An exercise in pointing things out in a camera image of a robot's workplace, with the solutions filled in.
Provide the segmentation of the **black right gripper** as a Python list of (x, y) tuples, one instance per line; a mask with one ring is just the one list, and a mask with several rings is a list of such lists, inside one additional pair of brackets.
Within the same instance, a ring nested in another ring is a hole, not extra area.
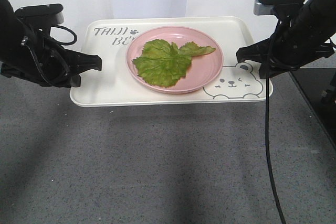
[(260, 79), (296, 70), (310, 62), (333, 54), (326, 41), (335, 34), (335, 24), (328, 18), (289, 18), (278, 21), (273, 34), (260, 43), (241, 47), (236, 52), (238, 63), (261, 63)]

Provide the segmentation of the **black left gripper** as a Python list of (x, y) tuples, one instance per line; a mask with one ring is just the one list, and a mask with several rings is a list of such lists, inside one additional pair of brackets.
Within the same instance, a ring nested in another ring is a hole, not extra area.
[[(77, 41), (69, 28), (48, 25), (47, 30), (26, 24), (1, 25), (1, 75), (19, 78), (42, 87), (77, 88), (81, 85), (80, 72), (102, 70), (102, 59), (65, 49)], [(70, 42), (50, 36), (52, 28), (66, 30), (73, 35)]]

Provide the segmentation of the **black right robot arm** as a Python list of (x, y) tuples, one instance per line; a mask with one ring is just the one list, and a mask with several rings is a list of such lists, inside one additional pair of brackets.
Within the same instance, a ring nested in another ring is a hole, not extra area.
[(334, 53), (328, 43), (335, 34), (335, 0), (255, 0), (255, 15), (274, 15), (274, 33), (253, 45), (239, 48), (239, 63), (261, 64), (261, 79), (295, 71)]

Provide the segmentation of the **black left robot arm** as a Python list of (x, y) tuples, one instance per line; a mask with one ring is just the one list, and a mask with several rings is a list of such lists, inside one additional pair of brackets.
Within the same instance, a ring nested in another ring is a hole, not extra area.
[(67, 43), (50, 36), (51, 28), (64, 28), (62, 11), (61, 4), (13, 10), (8, 0), (1, 0), (1, 75), (71, 88), (81, 85), (81, 73), (102, 69), (99, 56), (66, 49), (76, 39)]

